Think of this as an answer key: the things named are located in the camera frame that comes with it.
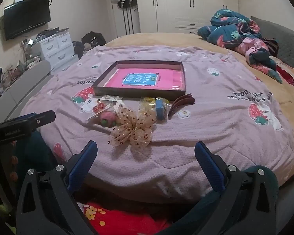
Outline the pink book with blue label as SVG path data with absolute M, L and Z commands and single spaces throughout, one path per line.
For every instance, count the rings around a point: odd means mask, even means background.
M 147 90 L 185 90 L 181 70 L 152 68 L 119 68 L 103 87 Z

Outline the earring card in packet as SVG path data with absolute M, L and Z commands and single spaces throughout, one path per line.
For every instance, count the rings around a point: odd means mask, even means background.
M 122 101 L 122 98 L 120 98 L 119 96 L 110 96 L 110 95 L 105 95 L 100 97 L 101 101 L 110 101 L 110 102 L 118 102 L 118 101 Z

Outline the white built-in wardrobe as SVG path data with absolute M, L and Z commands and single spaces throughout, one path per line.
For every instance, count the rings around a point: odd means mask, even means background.
M 238 11 L 238 0 L 137 0 L 142 33 L 196 34 L 220 9 Z

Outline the pink fuzzy hair clip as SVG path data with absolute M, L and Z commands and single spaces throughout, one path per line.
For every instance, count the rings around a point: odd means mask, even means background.
M 116 125 L 117 116 L 112 111 L 104 111 L 95 118 L 93 118 L 93 122 L 95 124 L 101 125 L 102 127 L 115 127 Z

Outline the blue hair claw clip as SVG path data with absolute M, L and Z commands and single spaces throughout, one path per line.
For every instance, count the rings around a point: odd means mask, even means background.
M 166 103 L 162 99 L 155 100 L 155 111 L 158 121 L 166 120 Z

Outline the pink strawberry print sheet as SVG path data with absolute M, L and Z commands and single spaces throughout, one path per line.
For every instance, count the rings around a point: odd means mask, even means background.
M 151 139 L 111 141 L 111 129 L 88 122 L 97 92 L 94 81 L 116 61 L 179 61 L 193 105 L 180 108 L 164 123 L 150 123 Z M 45 143 L 62 160 L 79 153 L 88 141 L 98 156 L 87 183 L 136 201 L 196 201 L 211 187 L 194 146 L 208 149 L 240 170 L 255 165 L 271 169 L 280 185 L 292 175 L 294 132 L 278 101 L 232 54 L 203 49 L 98 47 L 55 75 L 33 96 L 22 114 L 53 110 L 56 120 L 40 128 Z

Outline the beige polka dot bow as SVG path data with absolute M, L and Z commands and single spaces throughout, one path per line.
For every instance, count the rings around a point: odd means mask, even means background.
M 121 146 L 129 143 L 135 149 L 144 149 L 152 141 L 153 126 L 156 114 L 153 110 L 145 110 L 136 114 L 133 109 L 119 106 L 116 112 L 117 125 L 109 135 L 108 143 Z

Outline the shallow dark cardboard box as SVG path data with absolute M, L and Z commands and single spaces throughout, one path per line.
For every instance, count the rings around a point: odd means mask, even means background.
M 174 101 L 186 94 L 186 79 L 180 61 L 116 61 L 93 83 L 97 96 L 165 98 Z

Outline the red floral pillow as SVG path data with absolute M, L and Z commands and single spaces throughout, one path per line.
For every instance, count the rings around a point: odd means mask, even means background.
M 289 84 L 294 86 L 294 68 L 276 57 L 270 57 L 277 65 L 277 72 Z

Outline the teal pink floral quilt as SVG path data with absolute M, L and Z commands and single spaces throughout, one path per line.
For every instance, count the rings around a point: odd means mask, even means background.
M 244 15 L 229 9 L 218 10 L 211 18 L 210 25 L 199 28 L 198 36 L 241 54 L 249 66 L 279 83 L 283 82 L 277 73 L 276 62 L 270 58 L 259 26 Z

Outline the white drawer chest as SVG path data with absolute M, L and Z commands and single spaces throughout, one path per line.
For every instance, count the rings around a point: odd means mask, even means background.
M 68 29 L 36 41 L 31 51 L 38 54 L 42 61 L 49 62 L 52 75 L 65 71 L 70 65 L 78 62 L 78 55 L 75 54 Z

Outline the maroon long hair clip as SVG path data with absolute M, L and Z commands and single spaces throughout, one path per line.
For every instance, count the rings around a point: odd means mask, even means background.
M 185 105 L 193 105 L 194 103 L 195 103 L 195 99 L 192 97 L 191 94 L 186 94 L 186 95 L 178 97 L 171 105 L 171 108 L 168 112 L 168 118 L 170 119 L 179 107 L 185 106 Z

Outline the black bag on floor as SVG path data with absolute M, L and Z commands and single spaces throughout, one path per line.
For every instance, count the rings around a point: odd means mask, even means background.
M 89 43 L 91 45 L 91 47 L 104 46 L 107 43 L 101 33 L 93 32 L 93 31 L 90 31 L 89 33 L 87 33 L 81 39 L 81 41 L 84 45 L 86 43 Z

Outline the tan bed blanket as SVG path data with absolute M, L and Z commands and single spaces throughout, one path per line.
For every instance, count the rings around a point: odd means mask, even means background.
M 169 47 L 198 47 L 211 52 L 228 54 L 231 53 L 236 59 L 258 77 L 266 87 L 273 93 L 275 100 L 279 102 L 280 109 L 294 129 L 294 86 L 283 81 L 278 83 L 269 76 L 253 69 L 245 58 L 237 52 L 208 43 L 195 34 L 186 33 L 137 33 L 116 38 L 107 44 L 106 47 L 125 46 L 169 46 Z M 294 165 L 287 179 L 294 177 Z

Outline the grey bed footboard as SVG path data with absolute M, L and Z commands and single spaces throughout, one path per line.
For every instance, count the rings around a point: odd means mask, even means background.
M 29 99 L 52 78 L 48 61 L 41 61 L 24 72 L 0 96 L 0 123 L 20 115 Z

